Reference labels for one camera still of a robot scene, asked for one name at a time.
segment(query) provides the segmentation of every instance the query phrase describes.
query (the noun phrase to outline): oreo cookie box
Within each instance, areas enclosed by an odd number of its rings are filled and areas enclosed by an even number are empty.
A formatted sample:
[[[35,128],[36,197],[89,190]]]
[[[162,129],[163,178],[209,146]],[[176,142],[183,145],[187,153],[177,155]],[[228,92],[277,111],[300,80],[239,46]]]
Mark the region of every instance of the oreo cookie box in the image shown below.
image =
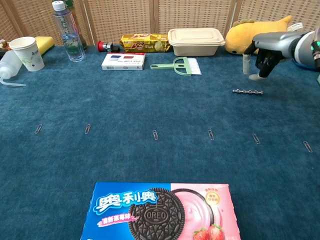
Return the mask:
[[[81,240],[240,240],[228,184],[97,182]]]

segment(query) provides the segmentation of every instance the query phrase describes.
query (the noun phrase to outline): beige plastic container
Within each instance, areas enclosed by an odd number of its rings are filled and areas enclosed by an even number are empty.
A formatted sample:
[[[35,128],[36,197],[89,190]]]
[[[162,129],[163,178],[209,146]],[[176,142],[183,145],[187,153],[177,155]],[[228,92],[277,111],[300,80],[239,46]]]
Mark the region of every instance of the beige plastic container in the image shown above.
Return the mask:
[[[226,43],[215,28],[174,28],[168,39],[176,56],[212,56]]]

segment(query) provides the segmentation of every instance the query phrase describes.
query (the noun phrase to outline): wall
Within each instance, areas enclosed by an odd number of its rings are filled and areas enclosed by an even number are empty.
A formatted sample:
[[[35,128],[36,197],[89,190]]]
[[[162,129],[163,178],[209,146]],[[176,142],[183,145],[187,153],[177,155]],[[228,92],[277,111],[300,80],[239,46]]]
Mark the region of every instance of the wall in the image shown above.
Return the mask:
[[[226,35],[241,19],[276,21],[293,15],[304,32],[320,26],[319,0],[73,0],[83,37],[118,43],[127,33],[172,28],[217,28]],[[61,45],[51,0],[0,0],[0,39],[52,36]]]

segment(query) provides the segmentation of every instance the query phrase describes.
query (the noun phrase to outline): yellow sponge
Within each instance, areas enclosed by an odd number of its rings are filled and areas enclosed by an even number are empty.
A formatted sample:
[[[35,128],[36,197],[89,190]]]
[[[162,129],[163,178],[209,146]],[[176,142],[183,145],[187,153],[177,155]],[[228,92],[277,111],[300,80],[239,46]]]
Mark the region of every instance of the yellow sponge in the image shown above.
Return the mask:
[[[51,36],[36,36],[35,41],[41,55],[44,55],[55,46],[54,39]]]

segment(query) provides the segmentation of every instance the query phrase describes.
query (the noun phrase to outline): woven panel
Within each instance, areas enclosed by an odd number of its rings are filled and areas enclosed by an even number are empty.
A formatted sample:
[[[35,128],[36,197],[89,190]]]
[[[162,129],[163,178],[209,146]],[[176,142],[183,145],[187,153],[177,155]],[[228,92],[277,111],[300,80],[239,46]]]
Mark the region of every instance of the woven panel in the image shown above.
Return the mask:
[[[56,45],[62,45],[52,17],[54,10],[51,0],[13,0],[12,3],[29,36],[51,36]],[[88,34],[79,4],[79,0],[74,0],[81,32],[88,43]]]
[[[150,33],[149,0],[88,0],[96,40],[119,43],[124,34]]]
[[[18,38],[18,35],[12,26],[5,10],[2,8],[0,4],[0,40],[4,39],[6,41],[11,41],[13,39]]]
[[[238,19],[277,21],[292,15],[291,24],[301,22],[302,31],[308,32],[320,24],[319,9],[319,0],[243,0]]]
[[[215,28],[224,34],[231,0],[159,0],[159,31]]]

